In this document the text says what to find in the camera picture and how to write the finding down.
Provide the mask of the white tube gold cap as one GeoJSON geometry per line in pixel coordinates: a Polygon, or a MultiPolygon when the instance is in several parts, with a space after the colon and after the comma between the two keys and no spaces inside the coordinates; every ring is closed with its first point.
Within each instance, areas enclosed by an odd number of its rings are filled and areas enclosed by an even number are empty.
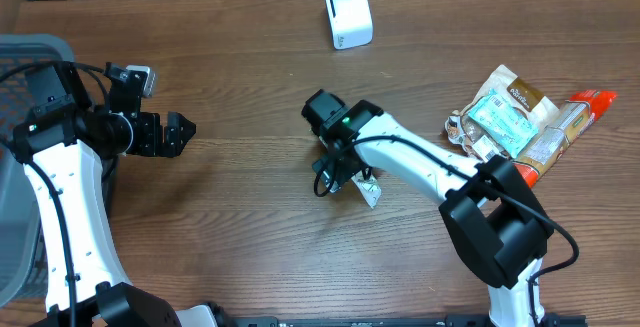
{"type": "Polygon", "coordinates": [[[382,194],[380,185],[375,176],[371,175],[368,179],[366,179],[361,172],[358,172],[351,178],[351,181],[360,191],[368,206],[371,209],[374,209],[382,194]]]}

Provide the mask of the cream brown nut bag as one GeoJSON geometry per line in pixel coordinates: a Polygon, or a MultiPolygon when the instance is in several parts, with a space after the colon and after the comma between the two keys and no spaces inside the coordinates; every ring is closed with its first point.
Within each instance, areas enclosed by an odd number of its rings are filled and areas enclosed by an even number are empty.
{"type": "Polygon", "coordinates": [[[550,123],[552,117],[557,114],[558,108],[542,91],[501,65],[490,74],[472,101],[462,109],[453,111],[445,121],[444,129],[449,141],[460,146],[468,156],[482,161],[488,161],[495,155],[513,159],[468,115],[470,109],[491,89],[505,97],[517,112],[538,128],[538,133],[534,137],[550,123]]]}

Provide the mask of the teal snack packet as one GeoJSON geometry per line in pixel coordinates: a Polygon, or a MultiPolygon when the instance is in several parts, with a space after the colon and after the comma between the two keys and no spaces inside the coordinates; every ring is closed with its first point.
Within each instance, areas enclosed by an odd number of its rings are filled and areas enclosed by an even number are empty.
{"type": "Polygon", "coordinates": [[[493,89],[470,109],[468,115],[513,158],[538,133],[534,124],[493,89]]]}

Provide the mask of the orange spaghetti packet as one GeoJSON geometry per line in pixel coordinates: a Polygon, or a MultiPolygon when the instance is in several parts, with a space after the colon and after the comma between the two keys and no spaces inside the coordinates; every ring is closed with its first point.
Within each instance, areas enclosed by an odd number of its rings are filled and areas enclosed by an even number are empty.
{"type": "Polygon", "coordinates": [[[556,117],[513,160],[529,187],[551,169],[617,96],[614,91],[585,90],[564,102],[556,117]]]}

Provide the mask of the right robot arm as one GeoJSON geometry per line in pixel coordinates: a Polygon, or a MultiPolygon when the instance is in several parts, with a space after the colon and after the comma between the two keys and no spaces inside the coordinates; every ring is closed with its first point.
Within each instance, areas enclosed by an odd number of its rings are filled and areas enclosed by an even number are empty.
{"type": "Polygon", "coordinates": [[[516,167],[447,151],[403,127],[366,100],[346,105],[324,90],[302,108],[327,147],[316,161],[314,192],[323,197],[375,168],[419,190],[439,206],[454,248],[489,291],[494,326],[547,326],[538,286],[550,221],[516,167]]]}

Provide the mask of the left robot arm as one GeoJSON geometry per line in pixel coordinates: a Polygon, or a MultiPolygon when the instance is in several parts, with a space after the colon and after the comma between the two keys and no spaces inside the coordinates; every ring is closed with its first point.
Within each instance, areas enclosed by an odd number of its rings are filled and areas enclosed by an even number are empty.
{"type": "Polygon", "coordinates": [[[153,94],[148,66],[99,68],[71,61],[23,64],[2,75],[52,72],[54,92],[33,107],[4,144],[23,165],[37,199],[48,262],[43,326],[202,326],[224,324],[213,303],[175,310],[133,286],[117,255],[103,185],[106,160],[121,155],[174,158],[196,126],[171,112],[163,126],[141,101],[153,94]]]}

